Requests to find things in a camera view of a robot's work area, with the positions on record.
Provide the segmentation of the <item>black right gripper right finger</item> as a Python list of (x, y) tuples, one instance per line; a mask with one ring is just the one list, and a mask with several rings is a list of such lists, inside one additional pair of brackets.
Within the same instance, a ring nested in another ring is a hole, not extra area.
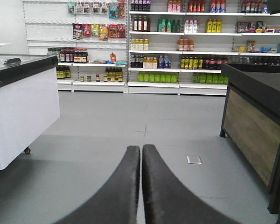
[(142, 192), (147, 224), (235, 224), (186, 188), (155, 145), (142, 148)]

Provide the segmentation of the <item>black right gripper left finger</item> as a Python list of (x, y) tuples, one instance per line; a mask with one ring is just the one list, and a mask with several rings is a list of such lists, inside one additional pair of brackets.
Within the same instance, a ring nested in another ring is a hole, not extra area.
[(140, 148), (128, 146), (103, 186), (57, 224), (135, 224), (140, 189)]

